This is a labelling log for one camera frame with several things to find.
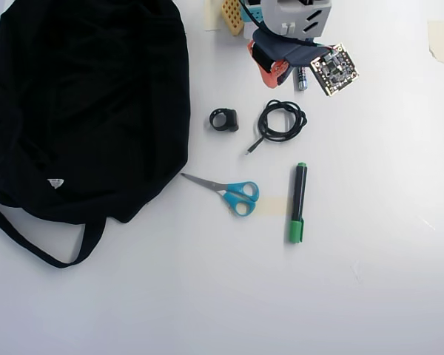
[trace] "black bag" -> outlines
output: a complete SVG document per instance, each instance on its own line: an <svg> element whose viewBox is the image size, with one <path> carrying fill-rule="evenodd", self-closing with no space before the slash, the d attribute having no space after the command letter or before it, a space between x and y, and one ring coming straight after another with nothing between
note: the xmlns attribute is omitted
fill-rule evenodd
<svg viewBox="0 0 444 355"><path fill-rule="evenodd" d="M0 203L85 224L85 260L187 161L189 60L171 0L16 0L0 21Z"/></svg>

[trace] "white plastic part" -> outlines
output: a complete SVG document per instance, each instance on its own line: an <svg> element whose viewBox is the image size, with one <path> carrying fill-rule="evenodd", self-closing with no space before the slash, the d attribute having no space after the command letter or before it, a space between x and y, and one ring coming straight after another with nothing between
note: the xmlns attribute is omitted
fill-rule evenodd
<svg viewBox="0 0 444 355"><path fill-rule="evenodd" d="M265 25L277 34L301 40L322 36L331 8L332 0L314 0L313 5L299 0L261 0Z"/></svg>

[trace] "coiled cable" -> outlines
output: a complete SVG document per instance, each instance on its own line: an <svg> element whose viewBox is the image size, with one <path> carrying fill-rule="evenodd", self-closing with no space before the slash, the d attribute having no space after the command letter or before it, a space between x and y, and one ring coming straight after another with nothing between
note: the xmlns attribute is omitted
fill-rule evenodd
<svg viewBox="0 0 444 355"><path fill-rule="evenodd" d="M295 115L295 124L293 124L293 127L291 127L288 132L278 132L268 127L268 114L276 109L284 109ZM260 131L261 138L248 148L245 155L252 153L265 139L271 142L290 141L301 133L301 130L307 123L306 114L296 103L271 100L258 119L258 131Z"/></svg>

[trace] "scissor blade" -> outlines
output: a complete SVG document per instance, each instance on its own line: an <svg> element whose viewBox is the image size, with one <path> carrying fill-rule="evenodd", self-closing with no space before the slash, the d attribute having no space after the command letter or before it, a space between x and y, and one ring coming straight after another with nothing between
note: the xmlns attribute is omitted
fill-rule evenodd
<svg viewBox="0 0 444 355"><path fill-rule="evenodd" d="M207 189L211 189L214 191L222 191L222 190L227 189L227 185L223 185L221 183L215 183L214 181L204 180L204 179L201 179L199 177L192 176L189 174L181 173L181 175L183 175L186 179L191 180L193 183L197 183L201 186L204 186Z"/></svg>

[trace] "bag handle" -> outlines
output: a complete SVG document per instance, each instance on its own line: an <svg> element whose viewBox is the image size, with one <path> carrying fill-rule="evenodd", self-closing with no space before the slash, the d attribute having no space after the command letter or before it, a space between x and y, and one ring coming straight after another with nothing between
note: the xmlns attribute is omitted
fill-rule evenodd
<svg viewBox="0 0 444 355"><path fill-rule="evenodd" d="M107 219L104 218L102 220L87 223L84 230L84 238L82 240L81 250L79 251L77 258L71 263L63 263L26 240L15 229L15 227L12 226L8 219L0 212L0 229L4 231L10 238L15 240L20 246L28 251L31 251L41 260L52 266L55 266L56 268L67 268L86 260L100 241L105 230L106 221Z"/></svg>

